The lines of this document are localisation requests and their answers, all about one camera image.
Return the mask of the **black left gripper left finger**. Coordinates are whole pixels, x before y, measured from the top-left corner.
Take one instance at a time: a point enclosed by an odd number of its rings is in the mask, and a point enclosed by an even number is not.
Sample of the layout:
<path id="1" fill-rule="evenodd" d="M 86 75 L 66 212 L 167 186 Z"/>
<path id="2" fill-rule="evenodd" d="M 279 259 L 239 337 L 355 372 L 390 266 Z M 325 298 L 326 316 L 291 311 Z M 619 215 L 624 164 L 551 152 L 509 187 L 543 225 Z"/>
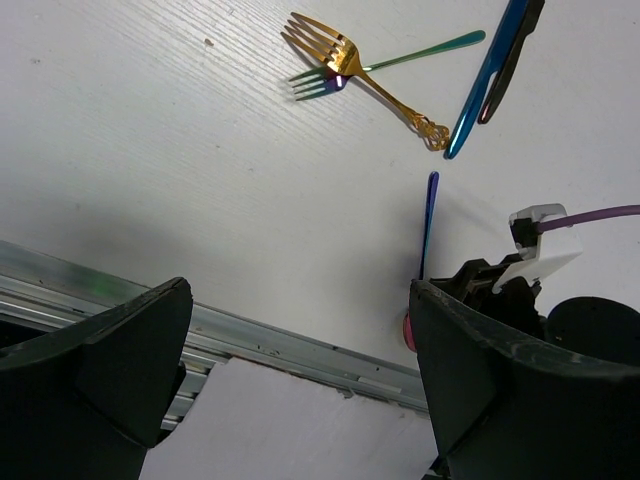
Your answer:
<path id="1" fill-rule="evenodd" d="M 192 309 L 176 277 L 50 333 L 3 321 L 2 478 L 138 478 L 185 377 Z"/>

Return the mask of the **iridescent purple spoon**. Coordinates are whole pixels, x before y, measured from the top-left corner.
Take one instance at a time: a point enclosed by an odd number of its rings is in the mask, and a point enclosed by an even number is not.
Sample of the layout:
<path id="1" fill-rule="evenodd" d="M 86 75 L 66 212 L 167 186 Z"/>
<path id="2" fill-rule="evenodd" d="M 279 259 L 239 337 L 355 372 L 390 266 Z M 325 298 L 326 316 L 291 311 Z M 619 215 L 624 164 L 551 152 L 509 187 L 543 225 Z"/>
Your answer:
<path id="1" fill-rule="evenodd" d="M 420 265 L 419 265 L 419 274 L 418 274 L 419 280 L 425 279 L 425 269 L 426 269 L 426 260 L 427 260 L 428 249 L 429 249 L 430 231 L 431 231 L 431 225 L 434 217 L 434 210 L 436 206 L 439 178 L 440 178 L 439 173 L 437 171 L 432 171 L 426 183 L 422 252 L 420 256 Z M 402 334 L 403 334 L 405 345 L 408 347 L 408 349 L 411 352 L 416 353 L 417 350 L 416 350 L 415 341 L 412 333 L 410 312 L 407 312 L 403 319 Z"/>

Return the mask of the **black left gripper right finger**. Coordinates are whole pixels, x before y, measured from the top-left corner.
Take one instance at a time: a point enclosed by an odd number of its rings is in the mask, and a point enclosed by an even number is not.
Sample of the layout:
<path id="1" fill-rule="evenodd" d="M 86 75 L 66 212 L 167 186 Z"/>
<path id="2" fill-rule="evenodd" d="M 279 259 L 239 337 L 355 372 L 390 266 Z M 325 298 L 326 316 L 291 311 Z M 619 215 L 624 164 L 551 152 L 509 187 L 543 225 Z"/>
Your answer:
<path id="1" fill-rule="evenodd" d="M 635 479 L 639 370 L 486 317 L 426 281 L 410 319 L 439 456 L 454 479 Z"/>

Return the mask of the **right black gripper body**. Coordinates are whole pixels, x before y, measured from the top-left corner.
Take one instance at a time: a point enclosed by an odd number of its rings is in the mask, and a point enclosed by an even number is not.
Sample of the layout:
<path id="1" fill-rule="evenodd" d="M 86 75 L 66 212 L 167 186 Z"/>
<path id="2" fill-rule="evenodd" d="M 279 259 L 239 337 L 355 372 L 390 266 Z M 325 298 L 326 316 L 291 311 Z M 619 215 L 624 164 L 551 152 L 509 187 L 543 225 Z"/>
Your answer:
<path id="1" fill-rule="evenodd" d="M 639 361 L 639 312 L 627 305 L 600 297 L 574 297 L 544 317 L 535 306 L 539 281 L 528 284 L 520 276 L 494 292 L 501 275 L 519 261 L 516 254 L 497 265 L 469 260 L 453 277 L 430 283 L 493 320 L 566 350 L 616 363 Z"/>

